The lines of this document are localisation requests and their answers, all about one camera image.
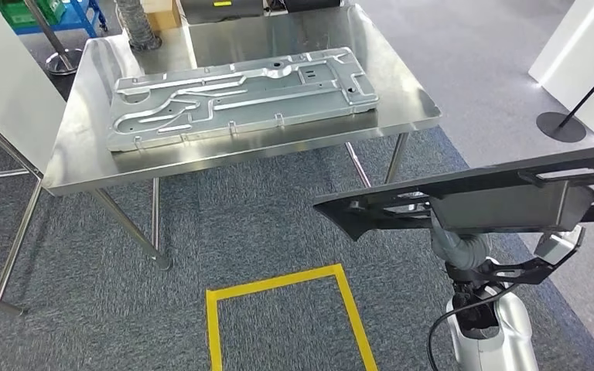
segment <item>green bin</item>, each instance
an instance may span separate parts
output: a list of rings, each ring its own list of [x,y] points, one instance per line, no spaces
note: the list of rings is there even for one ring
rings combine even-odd
[[[57,25],[65,13],[62,0],[37,0],[37,5],[50,25]],[[12,28],[37,26],[37,22],[22,0],[0,0],[0,11]]]

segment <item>aluminum plate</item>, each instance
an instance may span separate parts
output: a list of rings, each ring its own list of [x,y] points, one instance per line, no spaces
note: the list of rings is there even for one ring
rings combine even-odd
[[[357,114],[379,100],[349,48],[124,78],[114,90],[110,151]]]

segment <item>machine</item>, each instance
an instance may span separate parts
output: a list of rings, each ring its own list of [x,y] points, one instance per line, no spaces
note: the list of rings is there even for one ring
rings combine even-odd
[[[340,6],[340,3],[341,0],[181,0],[191,25],[255,17],[265,11],[303,12]]]
[[[315,208],[353,240],[368,230],[431,231],[454,295],[428,334],[447,320],[466,371],[538,370],[531,323],[512,292],[540,284],[582,244],[594,222],[594,148],[322,196]],[[500,264],[487,233],[542,233],[534,257]]]

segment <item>table top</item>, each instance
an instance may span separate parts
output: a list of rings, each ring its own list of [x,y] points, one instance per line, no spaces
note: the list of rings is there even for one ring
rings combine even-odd
[[[359,5],[183,26],[133,53],[124,35],[88,40],[44,174],[63,195],[193,172],[253,158],[431,128],[440,110]],[[140,151],[106,148],[114,83],[319,49],[350,47],[380,97],[376,110]]]

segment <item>yellow tape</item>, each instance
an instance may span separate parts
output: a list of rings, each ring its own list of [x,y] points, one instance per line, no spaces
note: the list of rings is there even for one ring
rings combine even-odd
[[[240,284],[230,288],[220,290],[206,290],[206,312],[208,320],[208,345],[210,347],[210,365],[212,371],[222,371],[222,349],[220,347],[220,324],[217,317],[217,301],[229,298],[236,298],[247,294],[254,294],[261,291],[271,290],[273,288],[282,288],[290,284],[312,281],[318,278],[334,276],[336,283],[343,297],[343,303],[347,310],[347,316],[350,318],[354,338],[357,340],[359,352],[366,371],[377,371],[377,364],[374,362],[370,343],[367,341],[363,322],[360,320],[358,308],[354,302],[352,290],[350,289],[345,271],[340,264],[329,265],[303,271],[298,273],[286,274],[285,276],[269,278],[267,280],[255,281],[249,284]]]
[[[210,347],[210,369],[222,371],[222,349],[220,348],[220,321],[217,318],[217,296],[206,290],[206,316],[208,320],[208,346]]]
[[[370,343],[367,341],[363,322],[361,322],[360,315],[358,314],[357,303],[354,302],[352,289],[350,288],[350,284],[347,283],[343,266],[337,264],[333,269],[336,271],[336,282],[338,282],[340,294],[343,296],[343,303],[347,309],[347,316],[350,317],[354,337],[357,338],[357,345],[359,347],[360,357],[363,359],[363,364],[365,365],[365,370],[377,371],[377,364],[374,362],[372,349],[370,349]]]

